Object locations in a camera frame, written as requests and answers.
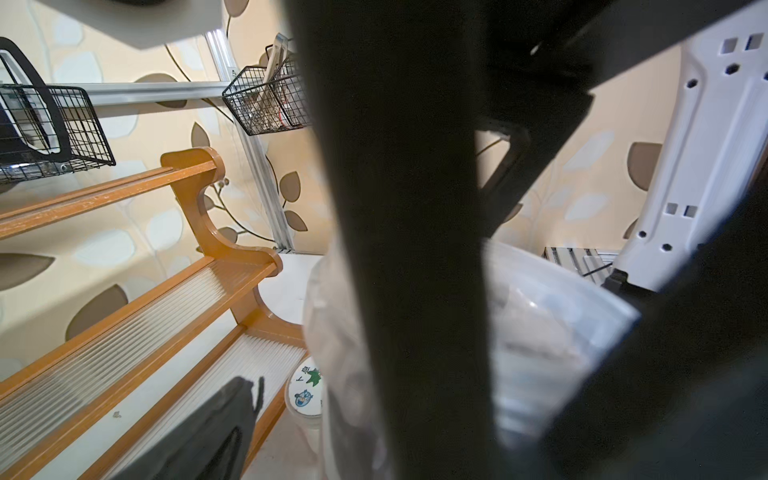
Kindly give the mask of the purple label seed cup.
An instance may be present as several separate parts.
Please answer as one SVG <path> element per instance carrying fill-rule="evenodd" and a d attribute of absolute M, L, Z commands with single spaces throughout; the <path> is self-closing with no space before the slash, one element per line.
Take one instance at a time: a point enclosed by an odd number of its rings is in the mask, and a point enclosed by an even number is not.
<path fill-rule="evenodd" d="M 537 440 L 637 318 L 608 290 L 510 245 L 483 249 L 495 434 L 516 450 Z M 322 450 L 332 479 L 389 479 L 369 351 L 346 252 L 313 267 L 303 333 L 323 381 Z"/>

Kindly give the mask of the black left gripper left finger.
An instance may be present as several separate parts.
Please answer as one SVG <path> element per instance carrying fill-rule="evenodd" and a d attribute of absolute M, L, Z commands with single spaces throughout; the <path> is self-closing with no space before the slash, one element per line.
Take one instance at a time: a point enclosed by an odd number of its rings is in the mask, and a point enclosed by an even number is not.
<path fill-rule="evenodd" d="M 264 379 L 231 379 L 117 479 L 238 479 L 264 403 Z"/>

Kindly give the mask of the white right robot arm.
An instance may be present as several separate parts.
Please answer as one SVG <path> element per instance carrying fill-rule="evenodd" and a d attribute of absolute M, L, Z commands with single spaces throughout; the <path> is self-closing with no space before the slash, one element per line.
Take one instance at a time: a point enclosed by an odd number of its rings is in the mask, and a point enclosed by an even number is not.
<path fill-rule="evenodd" d="M 680 87 L 645 204 L 612 279 L 658 290 L 740 202 L 767 144 L 767 4 L 686 40 Z"/>

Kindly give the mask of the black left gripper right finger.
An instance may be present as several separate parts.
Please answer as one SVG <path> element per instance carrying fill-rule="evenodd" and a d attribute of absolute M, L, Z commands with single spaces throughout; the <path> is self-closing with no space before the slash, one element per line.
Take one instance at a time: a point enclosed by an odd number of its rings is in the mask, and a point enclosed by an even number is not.
<path fill-rule="evenodd" d="M 399 479 L 491 479 L 471 1 L 288 1 Z"/>

